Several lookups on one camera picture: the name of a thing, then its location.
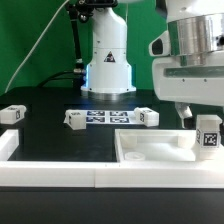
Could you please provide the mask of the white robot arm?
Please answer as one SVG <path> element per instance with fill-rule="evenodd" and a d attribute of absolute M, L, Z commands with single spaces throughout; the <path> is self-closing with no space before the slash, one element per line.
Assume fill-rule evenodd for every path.
<path fill-rule="evenodd" d="M 138 87 L 189 106 L 224 108 L 224 0 L 146 0 L 124 19 L 94 2 L 92 59 L 83 94 L 116 100 Z"/>

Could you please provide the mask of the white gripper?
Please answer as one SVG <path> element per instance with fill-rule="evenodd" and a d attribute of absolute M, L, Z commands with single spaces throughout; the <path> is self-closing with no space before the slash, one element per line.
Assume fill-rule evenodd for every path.
<path fill-rule="evenodd" d="M 160 100 L 176 102 L 182 127 L 190 129 L 193 115 L 189 104 L 224 106 L 224 51 L 208 53 L 202 66 L 182 67 L 179 57 L 170 56 L 169 32 L 164 31 L 150 43 L 151 56 L 157 41 L 162 54 L 152 62 L 154 91 Z"/>

